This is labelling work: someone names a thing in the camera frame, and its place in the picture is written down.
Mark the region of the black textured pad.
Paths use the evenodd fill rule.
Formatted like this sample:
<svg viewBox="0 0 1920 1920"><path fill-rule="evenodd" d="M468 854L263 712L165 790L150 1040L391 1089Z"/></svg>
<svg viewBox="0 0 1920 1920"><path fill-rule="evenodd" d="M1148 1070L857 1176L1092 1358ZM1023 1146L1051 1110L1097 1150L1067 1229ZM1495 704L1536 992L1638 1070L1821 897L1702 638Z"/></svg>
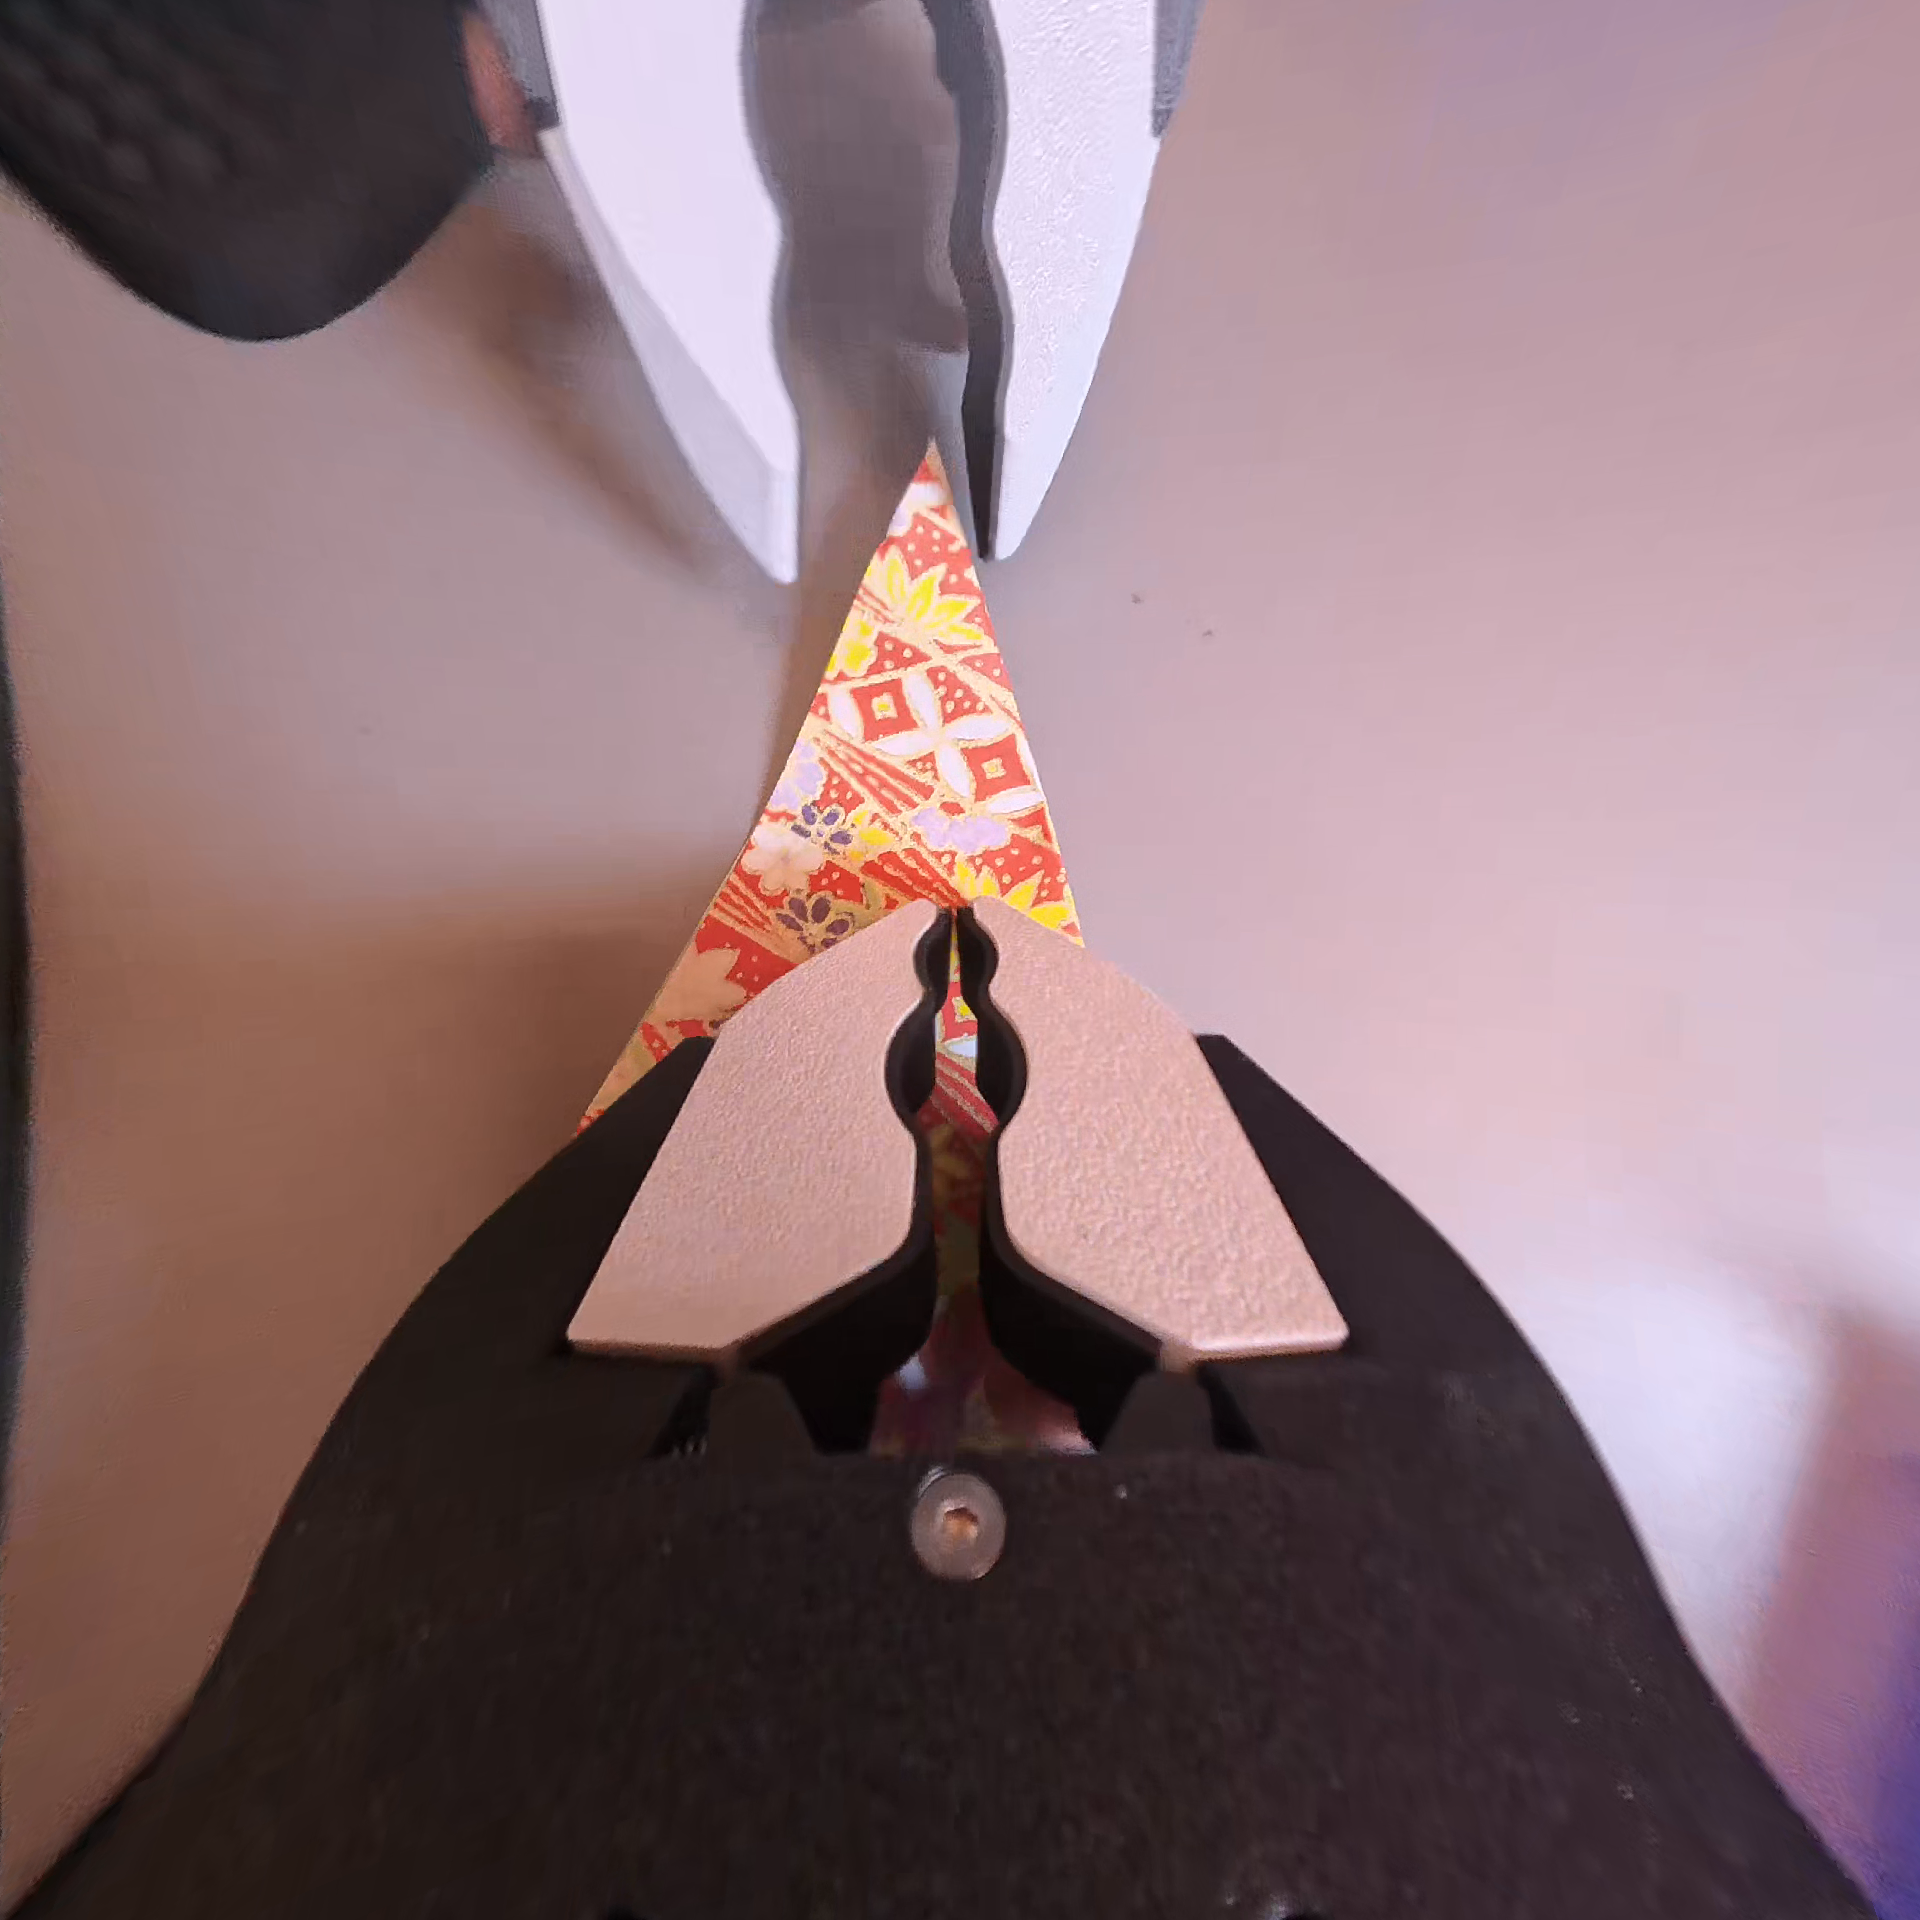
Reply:
<svg viewBox="0 0 1920 1920"><path fill-rule="evenodd" d="M277 343L388 286L496 151L452 2L4 2L4 183L192 328Z"/></svg>

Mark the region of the person's left hand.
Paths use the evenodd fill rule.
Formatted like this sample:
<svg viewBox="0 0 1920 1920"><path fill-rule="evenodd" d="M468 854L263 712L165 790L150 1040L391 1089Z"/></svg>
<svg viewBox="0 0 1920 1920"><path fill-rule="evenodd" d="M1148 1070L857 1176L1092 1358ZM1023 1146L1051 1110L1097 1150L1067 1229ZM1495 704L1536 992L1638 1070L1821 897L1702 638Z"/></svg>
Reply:
<svg viewBox="0 0 1920 1920"><path fill-rule="evenodd" d="M471 98L492 146L534 154L552 121L537 5L485 2L464 8L464 60Z"/></svg>

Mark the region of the green backed red floral paper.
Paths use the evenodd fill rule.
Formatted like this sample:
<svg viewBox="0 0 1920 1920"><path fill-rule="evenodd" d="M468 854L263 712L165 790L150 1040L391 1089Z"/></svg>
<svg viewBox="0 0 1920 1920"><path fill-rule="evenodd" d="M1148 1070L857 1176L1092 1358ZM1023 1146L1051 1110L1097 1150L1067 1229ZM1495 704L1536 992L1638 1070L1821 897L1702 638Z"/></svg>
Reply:
<svg viewBox="0 0 1920 1920"><path fill-rule="evenodd" d="M593 1092L592 1125L686 1040L902 904L996 897L1081 941L975 557L937 448L902 492L758 820ZM996 1356L977 1301L992 1108L951 970L921 1108L940 1305L879 1397L881 1453L1083 1453L1071 1412Z"/></svg>

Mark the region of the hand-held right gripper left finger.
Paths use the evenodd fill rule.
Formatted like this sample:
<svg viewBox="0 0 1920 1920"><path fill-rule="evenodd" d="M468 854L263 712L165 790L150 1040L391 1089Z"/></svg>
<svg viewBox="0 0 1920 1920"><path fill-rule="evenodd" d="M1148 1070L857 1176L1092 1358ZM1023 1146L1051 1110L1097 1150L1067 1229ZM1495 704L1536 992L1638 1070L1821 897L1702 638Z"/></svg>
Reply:
<svg viewBox="0 0 1920 1920"><path fill-rule="evenodd" d="M953 921L910 903L783 973L702 1049L567 1325L582 1353L766 1373L868 1434L937 1305L918 1129Z"/></svg>

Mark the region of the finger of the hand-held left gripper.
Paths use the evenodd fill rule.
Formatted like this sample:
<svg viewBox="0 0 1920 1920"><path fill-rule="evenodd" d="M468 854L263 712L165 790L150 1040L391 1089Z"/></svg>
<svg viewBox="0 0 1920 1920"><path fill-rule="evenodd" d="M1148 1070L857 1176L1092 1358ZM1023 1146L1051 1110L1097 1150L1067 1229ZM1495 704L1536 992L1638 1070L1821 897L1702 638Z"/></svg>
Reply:
<svg viewBox="0 0 1920 1920"><path fill-rule="evenodd" d="M539 2L541 151L688 469L781 584L800 420L776 344L783 220L750 102L744 2Z"/></svg>
<svg viewBox="0 0 1920 1920"><path fill-rule="evenodd" d="M949 254L982 559L1033 527L1088 404L1161 154L1161 7L925 5L955 108Z"/></svg>

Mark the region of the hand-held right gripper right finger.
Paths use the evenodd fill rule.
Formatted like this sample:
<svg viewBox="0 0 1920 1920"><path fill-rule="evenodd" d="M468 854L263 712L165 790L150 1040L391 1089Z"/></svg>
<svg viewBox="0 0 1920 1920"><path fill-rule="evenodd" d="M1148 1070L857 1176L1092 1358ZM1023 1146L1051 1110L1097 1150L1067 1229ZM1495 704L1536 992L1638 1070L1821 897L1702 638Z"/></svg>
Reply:
<svg viewBox="0 0 1920 1920"><path fill-rule="evenodd" d="M1144 1375L1339 1351L1345 1318L1189 1026L1001 901L964 908L958 954L996 1117L977 1293L999 1356L1103 1434Z"/></svg>

